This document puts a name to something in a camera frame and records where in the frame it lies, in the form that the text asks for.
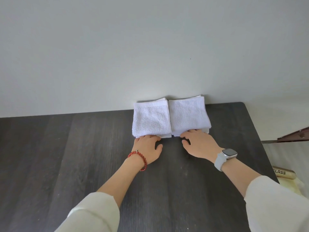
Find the watch strap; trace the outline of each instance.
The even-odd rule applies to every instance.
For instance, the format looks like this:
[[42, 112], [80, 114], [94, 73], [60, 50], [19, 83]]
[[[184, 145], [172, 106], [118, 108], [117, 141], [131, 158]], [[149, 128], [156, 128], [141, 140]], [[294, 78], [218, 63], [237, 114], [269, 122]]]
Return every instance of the watch strap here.
[[216, 158], [216, 161], [214, 162], [214, 166], [222, 172], [222, 165], [226, 162], [226, 157], [225, 155], [220, 152]]

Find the dark wooden table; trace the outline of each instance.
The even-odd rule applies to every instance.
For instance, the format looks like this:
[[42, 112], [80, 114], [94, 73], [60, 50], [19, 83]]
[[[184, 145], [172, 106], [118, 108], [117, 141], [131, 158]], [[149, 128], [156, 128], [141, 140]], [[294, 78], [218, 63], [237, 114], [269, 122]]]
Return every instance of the dark wooden table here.
[[[276, 180], [243, 103], [206, 105], [210, 134]], [[133, 111], [0, 119], [1, 231], [54, 231], [131, 151]], [[250, 231], [245, 202], [213, 164], [161, 140], [160, 158], [138, 173], [118, 231]]]

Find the watch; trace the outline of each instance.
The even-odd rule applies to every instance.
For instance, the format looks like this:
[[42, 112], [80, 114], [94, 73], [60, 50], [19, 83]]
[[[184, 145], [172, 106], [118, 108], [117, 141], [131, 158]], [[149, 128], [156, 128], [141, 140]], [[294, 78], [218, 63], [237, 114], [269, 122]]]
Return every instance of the watch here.
[[214, 162], [214, 166], [222, 172], [222, 165], [229, 159], [235, 158], [237, 156], [237, 152], [233, 149], [224, 149], [220, 152]]

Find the red bead bracelet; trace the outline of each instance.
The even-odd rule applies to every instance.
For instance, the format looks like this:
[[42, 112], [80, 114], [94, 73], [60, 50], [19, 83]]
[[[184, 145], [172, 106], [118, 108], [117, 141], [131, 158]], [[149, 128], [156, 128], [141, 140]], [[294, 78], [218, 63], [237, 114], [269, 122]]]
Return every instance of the red bead bracelet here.
[[140, 152], [138, 152], [138, 150], [131, 152], [131, 153], [128, 155], [128, 158], [129, 158], [132, 154], [138, 154], [139, 156], [142, 157], [142, 159], [144, 160], [145, 166], [144, 166], [140, 171], [141, 171], [141, 172], [142, 172], [142, 171], [145, 171], [146, 168], [147, 168], [147, 161], [146, 161], [146, 158], [145, 158]]

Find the towel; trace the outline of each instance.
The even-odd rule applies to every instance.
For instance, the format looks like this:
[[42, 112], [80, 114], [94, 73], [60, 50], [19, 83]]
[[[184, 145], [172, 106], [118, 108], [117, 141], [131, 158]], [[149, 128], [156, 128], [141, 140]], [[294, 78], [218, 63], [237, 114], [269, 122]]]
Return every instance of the towel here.
[[211, 122], [206, 113], [203, 96], [169, 100], [168, 105], [173, 136], [178, 137], [190, 129], [202, 129], [209, 133]]
[[134, 103], [132, 134], [135, 137], [157, 135], [172, 137], [168, 101], [162, 98], [152, 102]]

